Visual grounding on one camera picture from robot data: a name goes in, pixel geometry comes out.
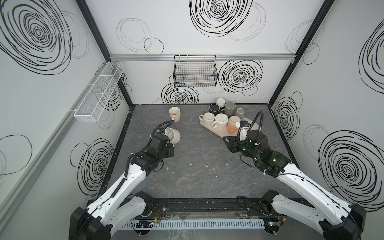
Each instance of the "mug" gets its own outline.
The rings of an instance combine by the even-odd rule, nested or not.
[[[213,128],[224,129],[227,126],[228,117],[224,113],[219,113],[215,117],[215,121],[212,123]]]
[[[231,116],[228,119],[227,129],[230,134],[237,132],[239,129],[236,127],[236,123],[240,122],[240,118],[238,116]]]
[[[180,141],[181,135],[180,132],[176,129],[168,127],[164,130],[164,134],[168,136],[169,141],[172,144],[176,144]]]
[[[204,113],[204,115],[200,115],[199,118],[203,121],[203,125],[208,127],[215,120],[215,115],[213,113]]]
[[[208,112],[213,113],[216,116],[218,113],[220,113],[220,106],[216,103],[212,103],[209,105]]]
[[[169,116],[170,116],[171,120],[174,120],[175,122],[180,121],[180,117],[181,117],[181,110],[180,110],[180,108],[178,108],[178,107],[171,107],[169,109]]]
[[[225,99],[224,98],[218,98],[216,100],[216,104],[222,109],[225,106]]]
[[[238,108],[238,109],[235,111],[235,116],[238,116],[238,117],[241,119],[241,121],[243,121],[243,120],[244,120],[244,116],[245,116],[245,111],[244,111],[244,109],[242,109],[242,108]]]
[[[225,111],[225,114],[230,117],[235,113],[236,104],[233,102],[227,102],[225,104],[225,109],[222,111]]]

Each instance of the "gray countertop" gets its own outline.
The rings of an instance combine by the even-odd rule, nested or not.
[[[136,106],[109,186],[124,172],[129,155],[145,146],[158,124],[170,119],[168,110],[172,106]],[[233,198],[241,195],[261,197],[273,189],[286,197],[300,197],[279,180],[242,163],[240,153],[231,153],[219,136],[201,126],[198,116],[207,112],[208,105],[178,107],[181,120],[171,126],[181,134],[181,140],[174,145],[175,156],[165,158],[163,169],[149,174],[132,193],[142,190],[155,198]],[[271,149],[289,157],[266,105],[237,107],[242,107],[249,119],[253,119],[259,110],[264,110],[263,134],[268,137]]]

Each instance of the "black mug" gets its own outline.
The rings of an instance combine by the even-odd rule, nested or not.
[[[216,116],[217,114],[221,113],[220,106],[216,103],[212,103],[211,105],[209,105],[208,112],[213,113]]]

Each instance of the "black wire basket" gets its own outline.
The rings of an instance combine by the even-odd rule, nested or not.
[[[175,55],[173,81],[175,87],[215,87],[218,73],[215,55]]]

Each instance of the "white tray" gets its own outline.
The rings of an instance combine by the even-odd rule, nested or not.
[[[252,123],[252,120],[250,120],[248,118],[244,118],[244,120],[248,121],[249,124]],[[230,134],[227,127],[224,128],[224,129],[213,128],[211,125],[207,127],[207,126],[203,125],[203,121],[202,120],[200,120],[200,124],[203,127],[205,127],[206,129],[210,130],[211,132],[213,132],[214,134],[216,134],[217,136],[219,136],[221,138],[228,137],[228,136],[233,136],[233,137],[237,136],[237,131],[235,131],[234,133]],[[257,123],[255,123],[251,130],[258,130],[258,129],[259,129],[259,125]]]

